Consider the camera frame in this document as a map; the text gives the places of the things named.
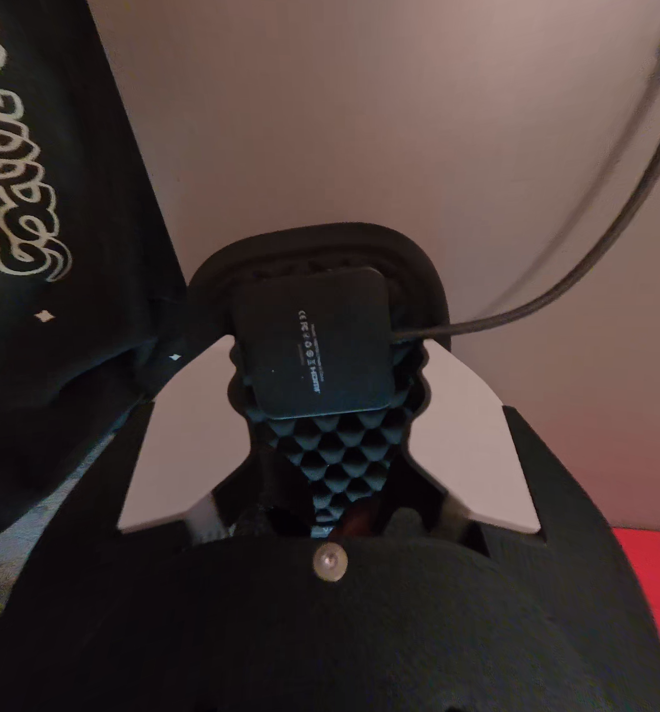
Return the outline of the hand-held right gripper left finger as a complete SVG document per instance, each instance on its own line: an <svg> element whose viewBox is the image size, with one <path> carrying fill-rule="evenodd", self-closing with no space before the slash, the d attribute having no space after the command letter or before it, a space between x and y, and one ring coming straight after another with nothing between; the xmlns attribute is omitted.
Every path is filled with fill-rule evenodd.
<svg viewBox="0 0 660 712"><path fill-rule="evenodd" d="M155 398L118 521L122 534L180 522L194 543L228 536L212 490L252 450L246 420L228 396L234 345L214 343Z"/></svg>

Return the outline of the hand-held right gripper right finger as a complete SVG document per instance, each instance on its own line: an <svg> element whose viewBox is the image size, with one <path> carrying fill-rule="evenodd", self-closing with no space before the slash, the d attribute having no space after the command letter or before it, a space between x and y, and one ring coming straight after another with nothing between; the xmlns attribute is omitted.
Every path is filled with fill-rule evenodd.
<svg viewBox="0 0 660 712"><path fill-rule="evenodd" d="M428 405L413 421L408 454L472 521L538 533L540 521L503 409L492 388L434 340L423 343Z"/></svg>

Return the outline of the black square adapter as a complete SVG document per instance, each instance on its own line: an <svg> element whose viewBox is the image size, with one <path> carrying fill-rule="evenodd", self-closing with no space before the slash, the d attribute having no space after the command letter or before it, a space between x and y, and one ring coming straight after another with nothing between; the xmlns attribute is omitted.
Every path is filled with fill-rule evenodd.
<svg viewBox="0 0 660 712"><path fill-rule="evenodd" d="M232 318L243 372L271 419L375 411L395 394L388 284L373 268L244 284Z"/></svg>

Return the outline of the person's black printed shirt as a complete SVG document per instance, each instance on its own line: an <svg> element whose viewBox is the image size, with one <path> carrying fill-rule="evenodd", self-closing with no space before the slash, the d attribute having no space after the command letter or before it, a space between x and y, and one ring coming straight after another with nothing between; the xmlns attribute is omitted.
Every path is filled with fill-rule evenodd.
<svg viewBox="0 0 660 712"><path fill-rule="evenodd" d="M0 1L0 534L183 364L186 286L85 1Z"/></svg>

